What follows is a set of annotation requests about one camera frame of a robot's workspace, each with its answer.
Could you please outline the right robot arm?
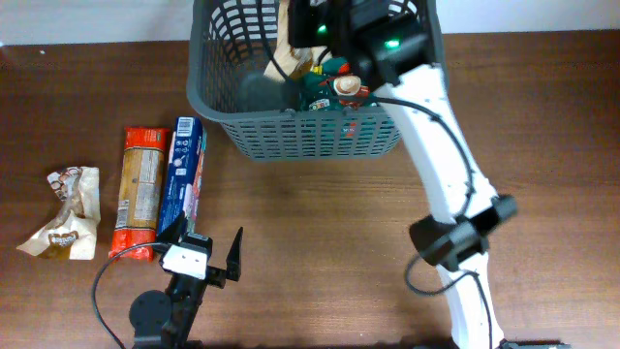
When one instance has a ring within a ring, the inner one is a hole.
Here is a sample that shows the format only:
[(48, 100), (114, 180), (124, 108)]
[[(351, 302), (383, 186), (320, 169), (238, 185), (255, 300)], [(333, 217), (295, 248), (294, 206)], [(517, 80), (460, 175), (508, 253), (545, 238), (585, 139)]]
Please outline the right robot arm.
[(488, 286), (488, 237), (516, 213), (481, 172), (450, 105), (443, 35), (433, 1), (396, 12), (389, 1), (298, 0), (294, 48), (326, 47), (368, 83), (418, 171), (430, 213), (410, 227), (413, 262), (435, 267), (458, 348), (499, 348), (504, 333)]

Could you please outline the beige snack bag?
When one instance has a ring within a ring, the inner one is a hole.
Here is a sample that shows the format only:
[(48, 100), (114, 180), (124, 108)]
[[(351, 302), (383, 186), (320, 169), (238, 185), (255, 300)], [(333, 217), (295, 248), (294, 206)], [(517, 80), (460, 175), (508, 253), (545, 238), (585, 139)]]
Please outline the beige snack bag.
[(281, 70), (291, 79), (299, 79), (332, 57), (327, 47), (293, 48), (289, 44), (289, 0), (279, 2), (277, 43), (273, 57)]
[(100, 170), (68, 167), (47, 176), (62, 202), (56, 216), (16, 249), (50, 260), (93, 260), (101, 221)]

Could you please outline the grey plastic basket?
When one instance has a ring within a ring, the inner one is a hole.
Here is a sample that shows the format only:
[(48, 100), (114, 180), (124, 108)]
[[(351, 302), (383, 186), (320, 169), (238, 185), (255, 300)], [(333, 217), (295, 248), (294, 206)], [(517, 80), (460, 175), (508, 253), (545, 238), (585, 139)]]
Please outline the grey plastic basket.
[[(377, 107), (303, 111), (301, 83), (273, 57), (280, 1), (193, 5), (187, 96), (257, 161), (379, 157), (403, 142)], [(417, 1), (389, 1), (396, 12)]]

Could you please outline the green coffee bag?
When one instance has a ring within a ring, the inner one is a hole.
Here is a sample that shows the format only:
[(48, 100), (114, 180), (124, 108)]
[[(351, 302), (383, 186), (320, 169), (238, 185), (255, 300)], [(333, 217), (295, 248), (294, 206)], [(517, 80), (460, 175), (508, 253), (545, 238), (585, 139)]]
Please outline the green coffee bag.
[(330, 58), (315, 66), (299, 81), (303, 111), (342, 111), (377, 107), (366, 83), (355, 76), (344, 57)]

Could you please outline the orange biscuit pack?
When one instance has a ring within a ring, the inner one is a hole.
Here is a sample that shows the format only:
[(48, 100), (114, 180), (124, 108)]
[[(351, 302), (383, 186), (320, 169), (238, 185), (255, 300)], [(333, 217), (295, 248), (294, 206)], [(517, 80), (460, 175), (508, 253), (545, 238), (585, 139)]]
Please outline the orange biscuit pack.
[(125, 129), (117, 218), (108, 253), (111, 258), (125, 251), (126, 258), (153, 260), (149, 244), (157, 235), (169, 134), (166, 128)]

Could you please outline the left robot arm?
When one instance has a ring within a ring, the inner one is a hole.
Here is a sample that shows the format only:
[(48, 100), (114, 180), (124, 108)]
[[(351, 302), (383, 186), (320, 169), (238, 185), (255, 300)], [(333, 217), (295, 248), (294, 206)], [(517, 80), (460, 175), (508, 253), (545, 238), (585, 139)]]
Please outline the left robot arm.
[(188, 231), (189, 219), (180, 214), (157, 240), (165, 244), (159, 265), (170, 275), (168, 287), (139, 295), (129, 310), (129, 320), (136, 348), (197, 347), (198, 341), (188, 336), (202, 305), (207, 288), (222, 289), (227, 281), (238, 281), (241, 275), (239, 229), (229, 250), (223, 269), (209, 264), (213, 240)]

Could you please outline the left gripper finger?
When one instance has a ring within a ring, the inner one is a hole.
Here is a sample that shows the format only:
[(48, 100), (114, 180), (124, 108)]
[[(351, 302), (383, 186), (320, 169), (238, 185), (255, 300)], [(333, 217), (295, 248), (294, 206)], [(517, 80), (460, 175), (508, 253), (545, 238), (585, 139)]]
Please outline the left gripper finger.
[(187, 218), (184, 211), (180, 211), (175, 217), (165, 215), (160, 219), (157, 242), (178, 243), (178, 240), (185, 234)]
[(240, 227), (232, 242), (226, 259), (226, 277), (228, 280), (238, 282), (241, 276), (241, 245), (243, 228)]

